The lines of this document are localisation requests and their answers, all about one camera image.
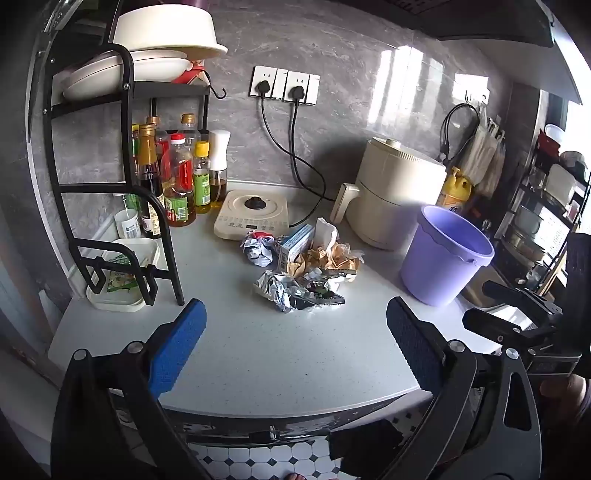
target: metal screw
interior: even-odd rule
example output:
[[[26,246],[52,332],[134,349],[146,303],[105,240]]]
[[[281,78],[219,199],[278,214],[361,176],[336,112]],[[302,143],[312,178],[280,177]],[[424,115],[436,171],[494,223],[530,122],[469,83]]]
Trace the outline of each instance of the metal screw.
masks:
[[[505,350],[505,353],[509,358],[512,358],[513,360],[517,360],[519,358],[519,353],[517,353],[517,350],[515,350],[514,348],[508,348],[507,350]]]
[[[127,346],[127,351],[129,353],[140,353],[144,348],[144,344],[142,342],[131,342]]]
[[[74,360],[84,360],[86,358],[86,350],[81,348],[74,352]]]
[[[449,348],[451,348],[454,352],[460,353],[463,352],[466,347],[460,340],[452,340],[449,342]]]

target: purple bucket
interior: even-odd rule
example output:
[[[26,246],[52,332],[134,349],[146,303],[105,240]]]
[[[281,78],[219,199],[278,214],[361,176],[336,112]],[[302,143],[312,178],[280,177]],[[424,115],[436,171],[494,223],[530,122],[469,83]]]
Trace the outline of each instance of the purple bucket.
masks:
[[[494,256],[488,238],[468,220],[427,205],[418,215],[418,228],[400,276],[414,297],[440,307],[451,303]]]

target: yellow bottle cap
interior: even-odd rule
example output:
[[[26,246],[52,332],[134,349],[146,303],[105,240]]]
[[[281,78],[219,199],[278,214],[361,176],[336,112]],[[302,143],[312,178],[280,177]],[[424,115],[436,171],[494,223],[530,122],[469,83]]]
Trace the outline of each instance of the yellow bottle cap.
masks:
[[[209,155],[209,142],[196,142],[194,155],[196,157],[207,157]]]

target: food wrapper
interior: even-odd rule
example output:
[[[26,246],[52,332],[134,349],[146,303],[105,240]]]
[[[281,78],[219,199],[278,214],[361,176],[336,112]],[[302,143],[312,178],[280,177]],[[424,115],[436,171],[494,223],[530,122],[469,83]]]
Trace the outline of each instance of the food wrapper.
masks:
[[[345,303],[343,297],[327,288],[329,277],[318,272],[314,278],[302,277],[296,281],[289,275],[266,270],[254,286],[255,291],[274,302],[279,311],[288,313],[294,309]]]
[[[271,248],[275,238],[266,232],[248,232],[240,246],[246,257],[259,267],[266,267],[273,261]]]

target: black power cord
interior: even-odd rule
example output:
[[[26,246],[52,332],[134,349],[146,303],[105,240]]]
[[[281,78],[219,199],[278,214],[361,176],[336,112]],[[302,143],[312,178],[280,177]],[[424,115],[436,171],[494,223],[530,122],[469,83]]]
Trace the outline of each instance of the black power cord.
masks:
[[[320,204],[320,202],[322,200],[329,200],[331,202],[334,202],[333,199],[329,199],[325,196],[326,195],[326,179],[324,178],[324,175],[322,175],[322,173],[319,172],[318,169],[316,169],[313,165],[311,165],[306,160],[304,160],[303,158],[298,157],[296,155],[295,141],[294,141],[295,129],[296,129],[295,122],[297,119],[298,107],[299,107],[300,101],[304,99],[305,91],[304,91],[303,87],[297,86],[297,87],[294,87],[290,92],[291,97],[294,99],[294,114],[293,114],[293,118],[291,120],[291,128],[290,128],[290,149],[286,150],[284,147],[281,146],[281,144],[273,136],[273,133],[271,132],[271,128],[269,127],[269,123],[267,122],[267,116],[265,115],[265,103],[264,103],[265,102],[265,94],[271,90],[271,86],[269,85],[269,82],[267,82],[266,80],[263,80],[261,83],[259,83],[256,86],[256,89],[261,94],[261,115],[262,115],[263,123],[265,124],[265,128],[267,129],[267,133],[269,133],[271,140],[281,151],[287,153],[291,157],[291,162],[292,162],[292,165],[294,168],[295,176],[296,176],[299,184],[302,187],[304,187],[306,190],[308,190],[309,192],[311,192],[314,195],[316,195],[317,197],[319,197],[318,202],[316,202],[316,205],[314,205],[314,208],[312,208],[312,210],[310,211],[310,213],[308,213],[308,215],[306,215],[306,217],[304,217],[299,222],[290,225],[290,227],[294,227],[294,226],[297,226],[297,225],[305,222],[308,218],[310,218],[310,216],[316,211],[316,209],[318,208],[318,205]],[[297,169],[296,160],[301,161],[304,165],[306,165],[307,167],[310,167],[314,172],[316,172],[318,174],[318,176],[322,180],[322,194],[315,192],[314,190],[309,188],[308,185],[306,185],[303,182],[303,180],[300,177],[300,173]]]
[[[453,157],[450,158],[449,157],[449,151],[450,151],[450,144],[449,144],[449,123],[450,123],[450,121],[452,119],[452,115],[454,113],[456,113],[458,110],[462,109],[462,108],[470,108],[470,109],[474,110],[474,113],[476,114],[476,120],[477,120],[477,122],[476,122],[476,126],[474,127],[473,132],[468,137],[468,140],[466,140],[466,142],[456,152],[456,154]],[[466,146],[468,145],[468,143],[470,143],[470,141],[476,135],[476,132],[478,131],[478,126],[479,125],[480,125],[480,114],[478,113],[478,110],[476,110],[469,103],[458,103],[454,108],[452,108],[449,111],[449,113],[443,119],[443,123],[441,125],[441,131],[443,133],[443,143],[441,145],[441,153],[444,155],[443,164],[446,167],[453,166],[454,160],[457,159],[458,155],[460,155],[464,151],[464,149],[466,148]]]

